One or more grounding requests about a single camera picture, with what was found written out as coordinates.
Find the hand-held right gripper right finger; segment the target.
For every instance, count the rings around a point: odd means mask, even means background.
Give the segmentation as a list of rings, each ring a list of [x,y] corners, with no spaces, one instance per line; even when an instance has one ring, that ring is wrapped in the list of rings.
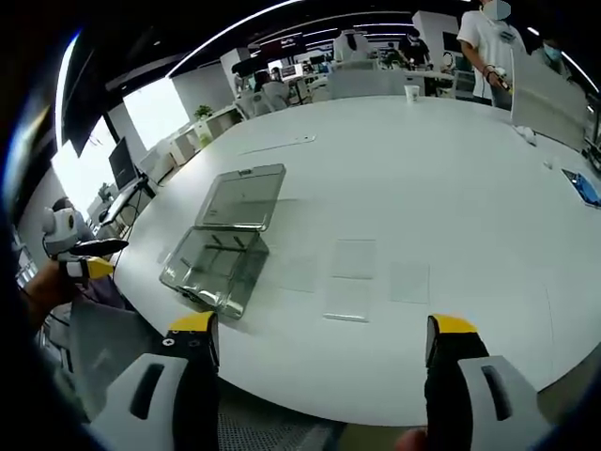
[[[427,318],[425,367],[428,450],[530,450],[550,431],[536,390],[467,320]]]

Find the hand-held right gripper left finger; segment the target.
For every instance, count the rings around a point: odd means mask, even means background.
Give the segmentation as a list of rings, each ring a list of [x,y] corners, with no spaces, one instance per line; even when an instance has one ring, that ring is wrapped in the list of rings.
[[[108,387],[90,429],[108,450],[217,450],[218,316],[176,320]]]

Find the person's right hand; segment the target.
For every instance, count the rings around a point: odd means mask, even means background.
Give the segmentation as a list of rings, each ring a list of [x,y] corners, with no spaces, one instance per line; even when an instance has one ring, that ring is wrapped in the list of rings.
[[[411,428],[405,431],[394,444],[395,451],[426,451],[427,429]]]

